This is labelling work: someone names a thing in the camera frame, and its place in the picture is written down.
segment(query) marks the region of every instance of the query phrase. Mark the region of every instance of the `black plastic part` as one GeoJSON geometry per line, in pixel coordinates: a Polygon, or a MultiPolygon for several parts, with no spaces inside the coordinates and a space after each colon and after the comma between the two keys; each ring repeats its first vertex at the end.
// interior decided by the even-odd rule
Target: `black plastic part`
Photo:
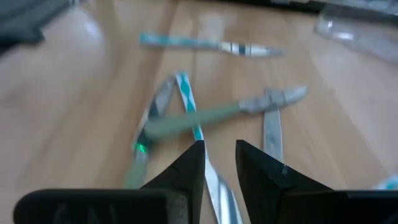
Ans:
{"type": "Polygon", "coordinates": [[[170,189],[188,197],[192,224],[199,223],[203,181],[205,178],[205,142],[196,141],[175,162],[141,189],[170,189]]]}
{"type": "Polygon", "coordinates": [[[205,145],[197,141],[140,190],[39,190],[18,201],[14,222],[198,223],[204,171],[205,145]]]}
{"type": "Polygon", "coordinates": [[[239,184],[252,224],[398,223],[398,192],[332,190],[236,141],[239,184]]]}

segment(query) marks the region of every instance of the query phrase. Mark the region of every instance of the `teal and white striped handle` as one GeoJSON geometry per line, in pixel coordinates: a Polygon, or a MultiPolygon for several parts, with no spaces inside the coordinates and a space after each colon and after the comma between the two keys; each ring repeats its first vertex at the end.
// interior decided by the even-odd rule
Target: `teal and white striped handle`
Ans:
{"type": "MultiPolygon", "coordinates": [[[[184,102],[185,111],[187,113],[196,111],[187,73],[177,72],[175,78],[184,102]]],[[[195,140],[204,140],[200,125],[194,126],[192,130],[195,140]]],[[[218,224],[243,224],[233,191],[210,163],[207,149],[205,149],[205,152],[206,183],[218,224]]]]}
{"type": "Polygon", "coordinates": [[[141,44],[157,45],[162,47],[195,47],[219,49],[220,44],[209,40],[196,40],[184,37],[169,37],[167,35],[155,35],[141,33],[139,36],[141,44]]]}

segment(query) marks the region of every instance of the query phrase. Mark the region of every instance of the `metal blade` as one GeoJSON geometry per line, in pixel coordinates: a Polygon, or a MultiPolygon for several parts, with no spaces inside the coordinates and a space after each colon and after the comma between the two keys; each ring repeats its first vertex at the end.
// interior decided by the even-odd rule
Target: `metal blade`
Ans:
{"type": "Polygon", "coordinates": [[[239,102],[239,107],[248,113],[273,111],[301,100],[307,94],[307,87],[300,86],[288,90],[273,90],[270,94],[258,96],[239,102]]]}
{"type": "Polygon", "coordinates": [[[131,141],[131,150],[134,154],[132,162],[126,177],[125,187],[129,189],[138,189],[144,183],[146,174],[148,153],[154,141],[148,138],[144,132],[145,123],[148,119],[161,117],[165,114],[175,80],[174,77],[168,77],[160,85],[154,99],[149,107],[145,109],[144,114],[138,124],[135,136],[131,141]]]}
{"type": "MultiPolygon", "coordinates": [[[[272,94],[273,91],[275,90],[266,88],[266,94],[272,94]]],[[[280,112],[278,108],[274,111],[264,113],[263,135],[262,150],[283,163],[282,126],[280,124],[280,112]]]]}

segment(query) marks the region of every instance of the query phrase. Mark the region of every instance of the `blurry object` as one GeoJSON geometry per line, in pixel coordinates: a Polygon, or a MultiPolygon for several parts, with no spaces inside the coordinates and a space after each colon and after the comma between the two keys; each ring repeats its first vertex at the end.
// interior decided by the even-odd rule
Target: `blurry object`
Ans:
{"type": "Polygon", "coordinates": [[[398,190],[398,175],[393,175],[387,180],[382,181],[378,186],[378,190],[398,190]]]}
{"type": "Polygon", "coordinates": [[[236,170],[250,222],[398,223],[398,192],[333,190],[236,141],[236,170]]]}
{"type": "MultiPolygon", "coordinates": [[[[187,113],[196,111],[196,103],[193,98],[191,84],[187,72],[177,72],[175,79],[187,113]]],[[[193,137],[196,141],[205,140],[200,125],[192,127],[193,137]]],[[[218,224],[242,224],[241,214],[236,203],[234,192],[228,187],[222,176],[210,163],[205,145],[205,178],[209,190],[211,204],[218,224]]]]}
{"type": "Polygon", "coordinates": [[[330,2],[341,6],[398,15],[398,1],[394,0],[332,0],[330,2]]]}
{"type": "Polygon", "coordinates": [[[298,86],[279,91],[272,97],[261,95],[185,115],[152,119],[146,122],[144,131],[147,137],[151,139],[163,138],[171,134],[181,133],[197,124],[219,122],[238,113],[255,114],[263,111],[274,111],[300,101],[305,94],[307,94],[307,87],[298,86]]]}
{"type": "Polygon", "coordinates": [[[18,43],[44,40],[40,28],[71,4],[70,0],[1,0],[0,54],[18,43]]]}
{"type": "MultiPolygon", "coordinates": [[[[398,8],[371,11],[357,7],[328,6],[320,14],[315,32],[390,62],[398,62],[398,8]]],[[[380,4],[367,7],[380,8],[380,4]]]]}
{"type": "Polygon", "coordinates": [[[140,43],[144,45],[215,49],[234,55],[249,57],[280,57],[284,54],[281,49],[275,47],[265,47],[257,44],[217,42],[213,40],[197,40],[186,37],[171,37],[167,35],[141,34],[139,40],[140,43]]]}

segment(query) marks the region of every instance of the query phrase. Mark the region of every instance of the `dark object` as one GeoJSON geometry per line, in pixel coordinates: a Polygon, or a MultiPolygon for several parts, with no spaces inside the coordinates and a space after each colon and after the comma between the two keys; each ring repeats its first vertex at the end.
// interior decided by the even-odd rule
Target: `dark object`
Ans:
{"type": "Polygon", "coordinates": [[[276,9],[286,9],[291,11],[307,12],[314,14],[319,14],[322,11],[322,9],[326,5],[328,5],[328,3],[319,2],[319,1],[309,1],[307,3],[289,2],[288,4],[272,2],[271,0],[219,0],[219,1],[228,1],[228,2],[235,2],[241,4],[252,4],[255,6],[274,7],[276,9]]]}
{"type": "Polygon", "coordinates": [[[14,222],[199,223],[205,145],[197,141],[140,190],[40,190],[23,197],[14,222]]]}
{"type": "MultiPolygon", "coordinates": [[[[23,197],[16,224],[199,223],[205,145],[197,141],[140,190],[41,190],[23,197]]],[[[250,221],[398,223],[398,192],[332,190],[249,143],[236,164],[250,221]]]]}
{"type": "Polygon", "coordinates": [[[398,223],[398,192],[332,190],[236,141],[239,184],[257,223],[398,223]]]}
{"type": "Polygon", "coordinates": [[[40,28],[58,15],[71,0],[0,0],[0,54],[18,43],[37,44],[40,28]]]}

